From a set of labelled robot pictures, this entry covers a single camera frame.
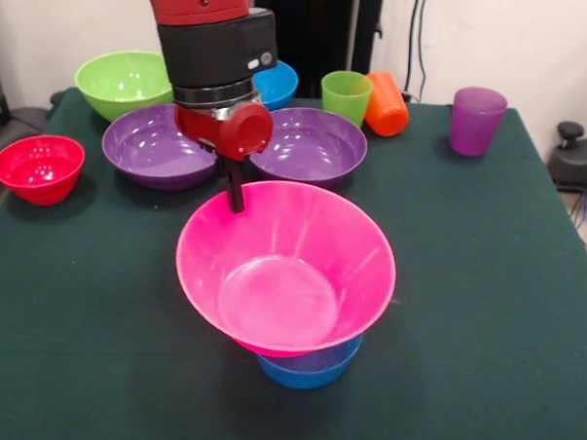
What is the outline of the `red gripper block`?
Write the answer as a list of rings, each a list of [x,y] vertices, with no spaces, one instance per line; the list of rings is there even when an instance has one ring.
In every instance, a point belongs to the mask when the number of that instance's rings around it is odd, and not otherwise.
[[[175,122],[179,131],[217,156],[218,178],[229,193],[234,213],[244,212],[239,162],[268,147],[273,130],[269,110],[257,102],[243,102],[227,110],[228,117],[218,119],[219,110],[196,110],[176,106]]]

